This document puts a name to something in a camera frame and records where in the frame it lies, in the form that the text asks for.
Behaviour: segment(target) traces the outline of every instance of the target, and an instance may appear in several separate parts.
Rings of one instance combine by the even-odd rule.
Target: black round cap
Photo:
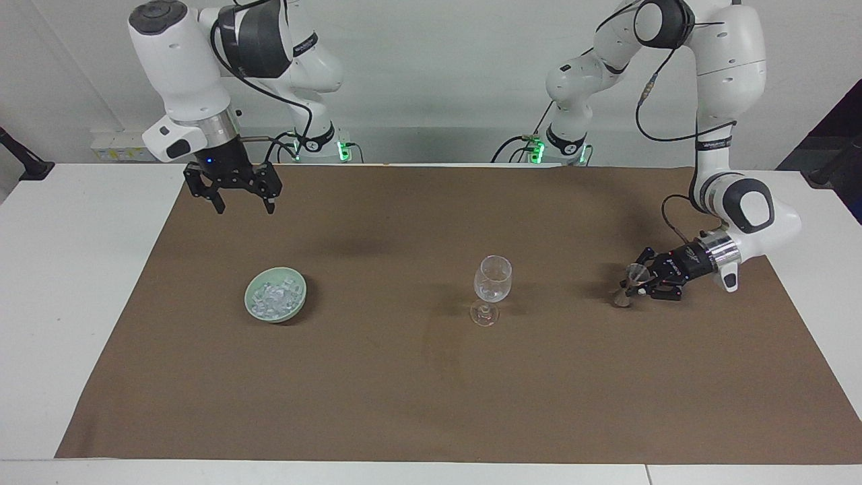
[[[183,20],[188,11],[178,0],[150,0],[134,9],[128,24],[142,35],[159,35]]]

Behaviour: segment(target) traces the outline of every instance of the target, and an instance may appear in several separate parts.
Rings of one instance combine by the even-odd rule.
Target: white table
[[[43,182],[21,183],[0,205],[0,485],[862,483],[862,466],[53,460],[182,188],[182,169],[60,165]],[[809,189],[796,173],[757,176],[803,217],[802,236],[770,260],[860,414],[862,299],[856,273],[862,271],[862,228],[832,192]],[[744,267],[740,284],[746,284]]]

